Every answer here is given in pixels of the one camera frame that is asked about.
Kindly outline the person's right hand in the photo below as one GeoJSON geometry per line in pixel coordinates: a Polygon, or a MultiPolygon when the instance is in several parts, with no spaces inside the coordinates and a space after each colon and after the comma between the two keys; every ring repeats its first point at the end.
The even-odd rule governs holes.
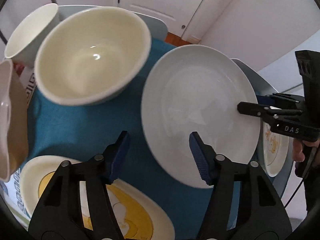
{"type": "Polygon", "coordinates": [[[293,160],[298,163],[303,162],[305,159],[305,155],[303,153],[303,143],[296,138],[293,140],[292,155],[293,160]]]}

